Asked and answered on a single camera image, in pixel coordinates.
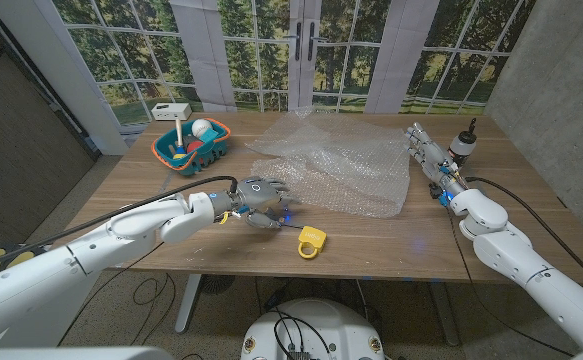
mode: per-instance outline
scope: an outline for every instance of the robotic arm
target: robotic arm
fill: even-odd
[[[415,123],[406,136],[408,153],[433,182],[431,195],[453,210],[460,231],[473,241],[480,261],[531,295],[583,348],[583,288],[533,250],[529,238],[508,221],[506,210],[477,189],[469,189],[451,157]]]
[[[195,193],[188,203],[174,194],[114,216],[66,245],[0,272],[0,333],[87,277],[147,254],[155,245],[156,229],[164,242],[179,242],[225,212],[244,214],[251,226],[280,227],[264,211],[298,202],[280,191],[288,191],[282,181],[251,177],[240,181],[235,193]]]

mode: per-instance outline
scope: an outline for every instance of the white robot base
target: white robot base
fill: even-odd
[[[277,331],[282,345],[296,359],[360,359],[383,360],[384,352],[377,331],[367,320],[350,308],[325,299],[297,299],[286,302],[256,320],[247,331],[242,345],[242,360],[286,360],[275,338]],[[329,348],[328,354],[318,335],[310,327],[291,319],[275,323],[288,314],[304,320],[315,328]],[[300,331],[304,342],[301,349]]]

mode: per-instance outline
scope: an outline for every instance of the white ball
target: white ball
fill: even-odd
[[[213,129],[209,120],[198,119],[193,122],[193,125],[191,125],[191,132],[193,133],[193,136],[197,138],[200,138],[207,129]]]

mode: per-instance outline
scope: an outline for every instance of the bubble wrap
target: bubble wrap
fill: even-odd
[[[251,174],[286,181],[304,203],[371,217],[402,209],[409,188],[405,145],[400,129],[311,107],[289,112],[247,144],[280,156],[254,162]]]

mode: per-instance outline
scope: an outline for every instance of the teal basket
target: teal basket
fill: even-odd
[[[201,171],[203,167],[209,166],[227,153],[226,140],[231,135],[231,130],[217,120],[209,118],[204,120],[208,120],[213,126],[213,130],[218,133],[214,139],[206,141],[194,152],[186,154],[183,158],[174,159],[169,145],[174,149],[177,148],[178,133],[176,129],[173,129],[153,142],[151,145],[153,155],[164,165],[186,176],[193,175]],[[192,135],[192,125],[193,121],[186,121],[182,124],[182,136]]]

